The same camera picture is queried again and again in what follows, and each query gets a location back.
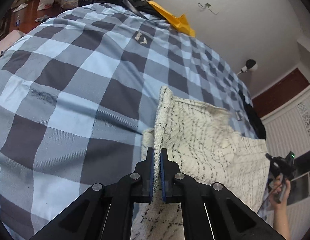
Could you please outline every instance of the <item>metal screw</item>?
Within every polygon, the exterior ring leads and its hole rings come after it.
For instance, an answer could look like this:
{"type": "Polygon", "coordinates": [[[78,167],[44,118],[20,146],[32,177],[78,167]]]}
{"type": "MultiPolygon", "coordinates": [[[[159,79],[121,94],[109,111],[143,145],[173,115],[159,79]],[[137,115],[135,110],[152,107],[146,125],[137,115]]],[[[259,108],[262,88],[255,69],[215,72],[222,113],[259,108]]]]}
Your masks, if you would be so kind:
{"type": "Polygon", "coordinates": [[[102,189],[102,187],[103,187],[102,184],[100,184],[100,183],[95,183],[95,184],[93,185],[93,190],[99,191],[99,190],[102,189]]]}
{"type": "Polygon", "coordinates": [[[220,183],[215,183],[213,185],[213,189],[214,190],[222,190],[223,189],[223,185],[221,185],[220,183]]]}
{"type": "Polygon", "coordinates": [[[131,179],[139,179],[140,175],[138,173],[134,172],[131,174],[130,177],[131,177],[131,179]]]}
{"type": "Polygon", "coordinates": [[[182,174],[182,173],[176,173],[176,174],[175,174],[175,178],[176,178],[176,179],[183,179],[183,178],[185,178],[185,175],[182,174]]]}

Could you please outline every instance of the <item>white garment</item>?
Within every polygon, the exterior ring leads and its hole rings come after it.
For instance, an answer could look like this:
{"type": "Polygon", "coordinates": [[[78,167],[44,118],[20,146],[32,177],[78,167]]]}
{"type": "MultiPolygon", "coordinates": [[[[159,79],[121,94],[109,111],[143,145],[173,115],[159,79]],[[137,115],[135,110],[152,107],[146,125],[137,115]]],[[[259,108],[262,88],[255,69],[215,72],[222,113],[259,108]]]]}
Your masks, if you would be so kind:
{"type": "Polygon", "coordinates": [[[160,149],[179,164],[181,172],[197,182],[220,182],[257,212],[266,186],[269,161],[265,140],[242,137],[228,125],[223,108],[173,96],[163,86],[152,131],[143,135],[142,156],[154,147],[154,196],[141,204],[132,225],[131,239],[184,239],[180,204],[163,204],[160,183],[160,149]]]}

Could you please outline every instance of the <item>checkered bedspread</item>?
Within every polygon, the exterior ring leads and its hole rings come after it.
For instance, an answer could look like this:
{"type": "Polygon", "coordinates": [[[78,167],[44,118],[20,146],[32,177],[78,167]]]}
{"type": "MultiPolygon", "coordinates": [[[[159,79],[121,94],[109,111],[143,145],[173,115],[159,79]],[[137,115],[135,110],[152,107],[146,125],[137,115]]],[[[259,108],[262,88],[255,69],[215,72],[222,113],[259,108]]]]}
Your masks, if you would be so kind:
{"type": "Polygon", "coordinates": [[[134,169],[162,85],[228,109],[230,125],[255,137],[237,94],[250,101],[247,88],[229,65],[145,15],[112,4],[76,8],[0,59],[0,218],[13,238],[29,239],[90,185],[134,169]]]}

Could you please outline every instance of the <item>human hand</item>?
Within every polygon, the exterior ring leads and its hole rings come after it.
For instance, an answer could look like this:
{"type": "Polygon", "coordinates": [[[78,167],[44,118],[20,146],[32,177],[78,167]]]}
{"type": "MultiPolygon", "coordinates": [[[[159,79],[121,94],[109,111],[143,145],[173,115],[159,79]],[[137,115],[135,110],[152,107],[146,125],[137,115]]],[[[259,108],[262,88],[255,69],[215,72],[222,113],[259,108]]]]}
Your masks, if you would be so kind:
{"type": "Polygon", "coordinates": [[[274,208],[274,210],[281,210],[281,209],[286,209],[287,206],[287,199],[290,193],[290,181],[286,179],[285,184],[286,184],[286,190],[284,193],[284,196],[282,198],[282,202],[279,204],[274,200],[274,195],[280,193],[282,191],[282,183],[280,182],[280,175],[276,178],[274,181],[273,189],[271,190],[269,194],[269,201],[274,208]]]}

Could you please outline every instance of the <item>yellow fabric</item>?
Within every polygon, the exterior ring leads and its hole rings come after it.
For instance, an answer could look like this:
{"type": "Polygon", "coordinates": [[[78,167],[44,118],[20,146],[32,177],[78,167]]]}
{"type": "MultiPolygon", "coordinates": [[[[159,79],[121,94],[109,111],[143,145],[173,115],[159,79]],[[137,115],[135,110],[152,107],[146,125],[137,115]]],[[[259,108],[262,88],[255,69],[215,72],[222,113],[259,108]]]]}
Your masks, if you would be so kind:
{"type": "Polygon", "coordinates": [[[159,12],[162,16],[165,17],[165,19],[173,25],[178,31],[188,34],[192,37],[195,37],[196,33],[195,31],[190,27],[185,14],[177,18],[170,12],[166,11],[163,7],[161,7],[158,3],[153,1],[148,1],[148,3],[153,6],[153,8],[159,12]]]}

